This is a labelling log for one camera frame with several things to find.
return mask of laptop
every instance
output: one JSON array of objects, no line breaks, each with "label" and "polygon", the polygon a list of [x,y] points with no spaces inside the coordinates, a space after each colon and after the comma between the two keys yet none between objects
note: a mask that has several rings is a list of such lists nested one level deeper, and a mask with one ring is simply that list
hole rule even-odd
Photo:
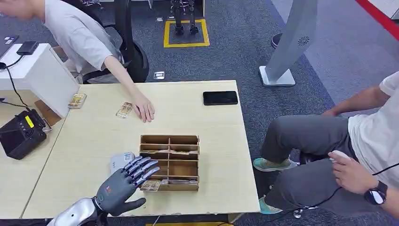
[{"label": "laptop", "polygon": [[8,49],[15,43],[19,38],[18,35],[2,36],[0,37],[0,59],[7,53]]}]

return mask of silver robotic arm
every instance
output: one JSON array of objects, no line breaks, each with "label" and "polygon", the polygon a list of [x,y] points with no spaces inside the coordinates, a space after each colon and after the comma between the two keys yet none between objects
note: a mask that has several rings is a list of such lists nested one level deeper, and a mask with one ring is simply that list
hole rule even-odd
[{"label": "silver robotic arm", "polygon": [[124,168],[114,172],[97,191],[93,198],[83,198],[52,219],[47,226],[82,226],[95,221],[98,226],[106,226],[107,215],[120,214],[137,209],[145,203],[145,198],[133,202],[126,200],[136,189],[160,168],[157,160],[138,156]]}]

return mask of box compartment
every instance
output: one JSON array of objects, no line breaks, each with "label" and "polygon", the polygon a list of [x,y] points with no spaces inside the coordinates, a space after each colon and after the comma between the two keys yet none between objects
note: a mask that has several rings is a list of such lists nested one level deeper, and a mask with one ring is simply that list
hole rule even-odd
[{"label": "box compartment", "polygon": [[160,170],[150,177],[163,182],[158,191],[198,191],[199,153],[197,136],[141,136],[139,155],[159,160]]}]

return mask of black watch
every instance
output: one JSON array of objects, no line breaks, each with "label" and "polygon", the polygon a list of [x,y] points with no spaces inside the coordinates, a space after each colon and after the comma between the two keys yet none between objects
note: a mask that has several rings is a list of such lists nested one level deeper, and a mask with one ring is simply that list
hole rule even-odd
[{"label": "black watch", "polygon": [[385,203],[387,190],[388,186],[378,181],[376,188],[369,189],[364,193],[364,199],[373,205],[381,205]]}]

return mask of black smartphone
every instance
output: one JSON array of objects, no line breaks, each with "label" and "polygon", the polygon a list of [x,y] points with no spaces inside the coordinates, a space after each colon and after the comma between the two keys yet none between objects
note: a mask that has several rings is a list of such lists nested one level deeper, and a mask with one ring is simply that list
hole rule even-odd
[{"label": "black smartphone", "polygon": [[238,97],[236,91],[214,91],[204,92],[204,105],[236,105],[238,104]]}]

